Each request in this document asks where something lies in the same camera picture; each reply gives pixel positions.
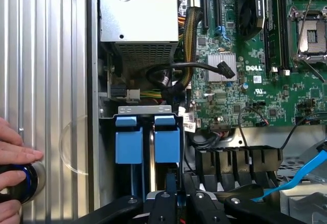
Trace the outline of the person's hand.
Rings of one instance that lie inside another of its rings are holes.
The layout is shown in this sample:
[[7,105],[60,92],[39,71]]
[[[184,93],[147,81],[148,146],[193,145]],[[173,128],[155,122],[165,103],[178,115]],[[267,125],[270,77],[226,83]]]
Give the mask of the person's hand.
[[[43,153],[24,146],[22,137],[1,118],[1,165],[29,164],[41,160]],[[1,173],[1,190],[16,186],[25,180],[23,171],[7,171]],[[1,223],[20,223],[21,203],[9,200],[1,203]]]

